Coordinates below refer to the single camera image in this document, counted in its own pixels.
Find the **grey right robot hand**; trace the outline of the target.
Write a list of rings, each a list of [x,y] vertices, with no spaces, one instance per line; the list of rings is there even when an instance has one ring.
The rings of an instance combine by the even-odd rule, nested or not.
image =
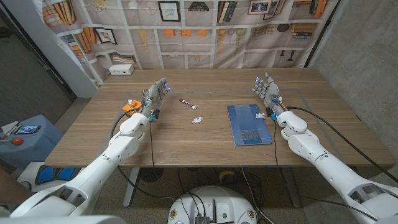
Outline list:
[[[265,79],[256,78],[252,91],[263,101],[267,113],[275,113],[278,116],[287,111],[279,95],[279,87],[267,72]]]

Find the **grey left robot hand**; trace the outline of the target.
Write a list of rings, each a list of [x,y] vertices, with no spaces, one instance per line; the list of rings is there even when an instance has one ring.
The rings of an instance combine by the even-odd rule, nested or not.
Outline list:
[[[161,78],[148,89],[143,91],[144,106],[142,107],[141,114],[151,119],[155,111],[159,110],[162,100],[166,94],[170,91],[170,87],[167,86],[167,79]]]

